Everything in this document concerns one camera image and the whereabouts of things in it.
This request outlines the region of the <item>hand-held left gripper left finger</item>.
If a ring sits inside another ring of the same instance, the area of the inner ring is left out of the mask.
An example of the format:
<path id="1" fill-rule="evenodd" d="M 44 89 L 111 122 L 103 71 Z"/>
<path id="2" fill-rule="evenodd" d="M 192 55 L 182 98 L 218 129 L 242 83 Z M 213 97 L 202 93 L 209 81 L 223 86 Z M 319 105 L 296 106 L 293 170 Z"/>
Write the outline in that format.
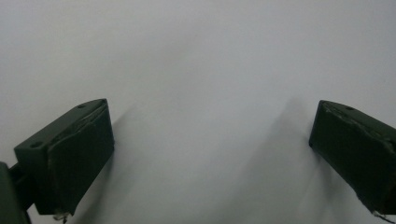
<path id="1" fill-rule="evenodd" d="M 114 152 L 107 100 L 77 105 L 14 148 L 39 214 L 73 215 Z"/>

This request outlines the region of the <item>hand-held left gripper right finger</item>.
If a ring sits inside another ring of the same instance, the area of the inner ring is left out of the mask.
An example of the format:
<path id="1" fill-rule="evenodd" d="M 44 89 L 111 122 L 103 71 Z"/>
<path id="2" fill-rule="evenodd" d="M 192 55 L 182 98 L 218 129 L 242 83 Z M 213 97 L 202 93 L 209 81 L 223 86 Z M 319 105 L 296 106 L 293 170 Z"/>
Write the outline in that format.
<path id="1" fill-rule="evenodd" d="M 309 146 L 372 213 L 396 215 L 396 129 L 356 108 L 321 100 Z"/>

